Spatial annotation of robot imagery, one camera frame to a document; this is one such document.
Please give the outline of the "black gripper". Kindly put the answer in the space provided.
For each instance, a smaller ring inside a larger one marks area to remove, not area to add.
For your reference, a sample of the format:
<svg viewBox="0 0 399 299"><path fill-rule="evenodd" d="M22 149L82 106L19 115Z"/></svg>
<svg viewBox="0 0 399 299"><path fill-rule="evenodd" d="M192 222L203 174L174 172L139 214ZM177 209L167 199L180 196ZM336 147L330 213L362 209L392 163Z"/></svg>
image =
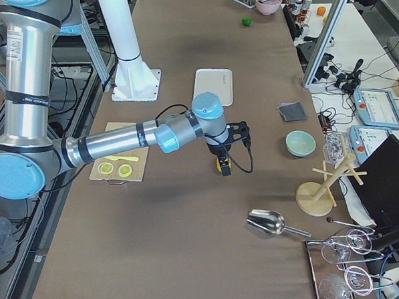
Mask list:
<svg viewBox="0 0 399 299"><path fill-rule="evenodd" d="M250 151L250 135L249 126L245 121L237 123L228 123L225 131L219 135L205 134L207 146L210 152L218 159L226 159L229 155L231 145L237 142L242 142L244 147ZM231 175L231 169L222 167L224 177Z"/></svg>

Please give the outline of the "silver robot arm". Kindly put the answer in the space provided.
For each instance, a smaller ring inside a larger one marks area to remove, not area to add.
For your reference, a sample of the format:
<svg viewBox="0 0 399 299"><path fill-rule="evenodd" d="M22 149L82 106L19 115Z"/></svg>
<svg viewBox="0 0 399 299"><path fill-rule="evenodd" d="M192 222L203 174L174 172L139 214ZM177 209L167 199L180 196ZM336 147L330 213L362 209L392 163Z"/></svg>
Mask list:
<svg viewBox="0 0 399 299"><path fill-rule="evenodd" d="M250 148L246 122L228 123L219 97L199 94L181 114L92 134L89 115L57 139L48 136L53 41L90 33L80 0L0 0L7 27L3 134L0 135L0 197L22 200L43 191L62 173L99 158L158 145L171 153L199 138L230 175L232 144Z"/></svg>

